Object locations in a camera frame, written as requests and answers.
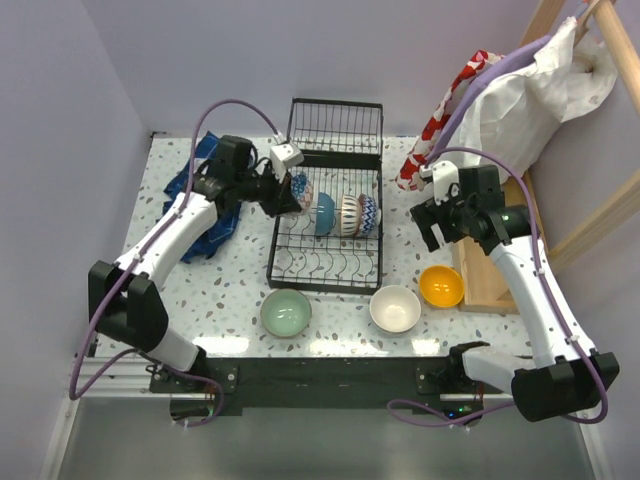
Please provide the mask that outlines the blue triangle pattern bowl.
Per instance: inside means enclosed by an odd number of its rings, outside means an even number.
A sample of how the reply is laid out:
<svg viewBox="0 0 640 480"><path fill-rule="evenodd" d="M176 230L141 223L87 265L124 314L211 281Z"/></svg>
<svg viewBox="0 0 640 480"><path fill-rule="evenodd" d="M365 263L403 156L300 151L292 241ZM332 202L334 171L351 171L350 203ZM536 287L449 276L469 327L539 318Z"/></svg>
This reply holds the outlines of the blue triangle pattern bowl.
<svg viewBox="0 0 640 480"><path fill-rule="evenodd" d="M305 172L300 172L292 177L291 193L301 207L300 214L306 213L313 202L314 188Z"/></svg>

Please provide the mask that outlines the teal blue bowl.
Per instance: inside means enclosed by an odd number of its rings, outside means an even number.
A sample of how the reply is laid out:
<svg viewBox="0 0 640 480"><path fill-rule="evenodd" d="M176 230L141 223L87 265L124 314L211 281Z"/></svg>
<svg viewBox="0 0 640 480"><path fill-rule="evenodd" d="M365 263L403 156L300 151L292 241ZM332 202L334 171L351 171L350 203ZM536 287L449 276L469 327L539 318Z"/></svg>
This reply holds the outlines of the teal blue bowl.
<svg viewBox="0 0 640 480"><path fill-rule="evenodd" d="M335 225L335 201L329 194L320 192L316 205L315 235L329 235Z"/></svg>

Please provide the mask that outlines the cream striped rim bowl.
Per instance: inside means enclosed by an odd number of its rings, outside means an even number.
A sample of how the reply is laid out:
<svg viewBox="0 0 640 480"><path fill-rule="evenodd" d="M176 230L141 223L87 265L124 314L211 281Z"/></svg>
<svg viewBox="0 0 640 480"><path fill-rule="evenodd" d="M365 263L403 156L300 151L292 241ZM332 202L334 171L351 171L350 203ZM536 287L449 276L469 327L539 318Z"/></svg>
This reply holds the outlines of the cream striped rim bowl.
<svg viewBox="0 0 640 480"><path fill-rule="evenodd" d="M343 237L354 236L360 226L361 204L350 194L344 194L341 199L340 231Z"/></svg>

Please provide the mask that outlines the blue zigzag pattern bowl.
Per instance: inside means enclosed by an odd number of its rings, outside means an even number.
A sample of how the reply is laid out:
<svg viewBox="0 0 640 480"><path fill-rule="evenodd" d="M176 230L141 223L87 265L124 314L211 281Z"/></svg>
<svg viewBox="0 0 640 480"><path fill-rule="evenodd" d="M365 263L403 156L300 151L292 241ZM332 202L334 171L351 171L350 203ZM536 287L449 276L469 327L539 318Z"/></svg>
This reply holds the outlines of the blue zigzag pattern bowl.
<svg viewBox="0 0 640 480"><path fill-rule="evenodd" d="M361 194L358 197L358 201L361 206L361 217L357 235L359 237L366 237L377 226L381 218L381 210L371 196Z"/></svg>

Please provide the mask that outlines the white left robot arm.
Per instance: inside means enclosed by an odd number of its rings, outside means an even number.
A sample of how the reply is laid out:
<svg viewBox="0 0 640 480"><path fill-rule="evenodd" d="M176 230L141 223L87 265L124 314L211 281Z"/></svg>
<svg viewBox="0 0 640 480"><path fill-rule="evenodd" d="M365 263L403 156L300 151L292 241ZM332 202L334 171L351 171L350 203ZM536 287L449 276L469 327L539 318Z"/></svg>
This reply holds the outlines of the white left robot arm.
<svg viewBox="0 0 640 480"><path fill-rule="evenodd" d="M245 138L225 135L212 158L188 179L161 220L113 263L98 261L89 272L91 321L98 333L124 343L173 368L173 382L185 392L200 390L207 368L201 349L169 325L160 296L167 277L187 250L225 214L244 202L270 217L300 213L305 189L291 168L301 150L284 140L266 158L254 158Z"/></svg>

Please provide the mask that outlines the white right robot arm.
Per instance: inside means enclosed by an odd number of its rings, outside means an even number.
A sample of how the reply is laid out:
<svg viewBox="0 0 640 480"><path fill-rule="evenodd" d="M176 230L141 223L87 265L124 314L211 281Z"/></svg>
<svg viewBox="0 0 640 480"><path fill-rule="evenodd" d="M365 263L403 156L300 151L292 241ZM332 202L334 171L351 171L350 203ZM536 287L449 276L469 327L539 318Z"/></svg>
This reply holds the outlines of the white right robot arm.
<svg viewBox="0 0 640 480"><path fill-rule="evenodd" d="M529 360L505 354L484 342L451 348L445 369L448 386L469 392L479 382L512 396L531 421L598 407L608 412L608 387L620 372L614 354L601 353L564 299L547 263L535 217L525 205L505 202L496 167L458 168L449 161L420 169L433 186L432 198L411 209L430 251L440 242L469 238L501 272L531 343Z"/></svg>

